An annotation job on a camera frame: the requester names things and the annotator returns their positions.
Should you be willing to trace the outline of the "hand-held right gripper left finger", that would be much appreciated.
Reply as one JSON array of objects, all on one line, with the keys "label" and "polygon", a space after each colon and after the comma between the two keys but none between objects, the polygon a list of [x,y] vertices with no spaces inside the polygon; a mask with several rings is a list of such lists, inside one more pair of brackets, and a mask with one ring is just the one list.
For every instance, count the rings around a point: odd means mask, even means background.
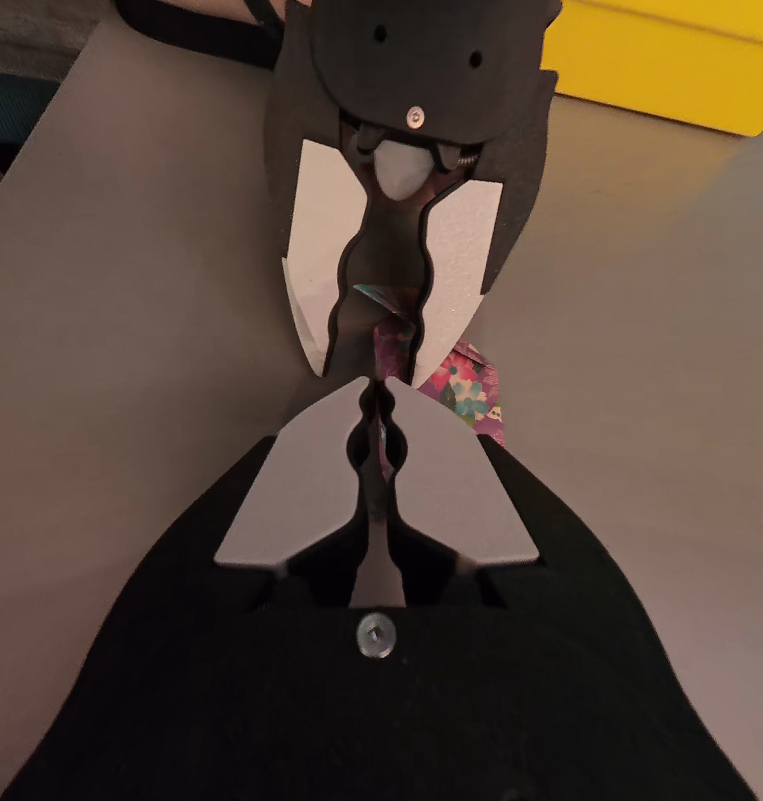
[{"label": "hand-held right gripper left finger", "polygon": [[216,551],[227,568],[304,581],[323,606],[347,606],[369,541],[363,467],[372,455],[374,382],[362,376],[280,430]]}]

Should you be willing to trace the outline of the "purple floral origami paper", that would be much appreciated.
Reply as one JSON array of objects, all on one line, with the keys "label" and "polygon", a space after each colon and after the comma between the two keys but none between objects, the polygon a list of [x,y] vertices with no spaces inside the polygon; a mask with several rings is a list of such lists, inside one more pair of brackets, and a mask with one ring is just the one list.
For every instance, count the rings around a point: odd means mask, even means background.
[{"label": "purple floral origami paper", "polygon": [[[367,284],[354,289],[387,311],[373,332],[376,379],[405,380],[416,332],[417,292],[410,287]],[[468,340],[457,341],[418,391],[448,408],[477,435],[506,445],[497,370]]]}]

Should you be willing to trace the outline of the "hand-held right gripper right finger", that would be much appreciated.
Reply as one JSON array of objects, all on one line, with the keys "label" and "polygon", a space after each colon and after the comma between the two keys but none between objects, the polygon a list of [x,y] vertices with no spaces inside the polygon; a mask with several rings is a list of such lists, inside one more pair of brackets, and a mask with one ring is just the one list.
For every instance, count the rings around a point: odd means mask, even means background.
[{"label": "hand-held right gripper right finger", "polygon": [[389,467],[387,542],[407,606],[492,569],[533,566],[539,551],[484,448],[496,441],[401,380],[381,383]]}]

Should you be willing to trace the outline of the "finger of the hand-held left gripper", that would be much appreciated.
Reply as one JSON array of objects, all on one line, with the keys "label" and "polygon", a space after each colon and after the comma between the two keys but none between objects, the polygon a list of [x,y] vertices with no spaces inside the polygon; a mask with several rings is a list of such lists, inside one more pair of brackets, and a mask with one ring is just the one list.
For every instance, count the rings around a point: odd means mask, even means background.
[{"label": "finger of the hand-held left gripper", "polygon": [[502,189],[500,183],[468,180],[428,211],[425,247],[432,279],[421,310],[412,386],[435,373],[482,302]]},{"label": "finger of the hand-held left gripper", "polygon": [[318,376],[328,371],[346,257],[367,203],[365,187],[341,152],[305,139],[282,266],[296,333]]}]

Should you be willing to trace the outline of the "yellow plastic bin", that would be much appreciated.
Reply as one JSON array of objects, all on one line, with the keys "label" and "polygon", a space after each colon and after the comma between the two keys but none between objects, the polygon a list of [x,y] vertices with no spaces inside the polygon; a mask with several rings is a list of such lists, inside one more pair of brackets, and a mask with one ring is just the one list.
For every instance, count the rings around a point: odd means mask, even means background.
[{"label": "yellow plastic bin", "polygon": [[734,135],[763,132],[763,1],[568,1],[542,68],[560,95]]}]

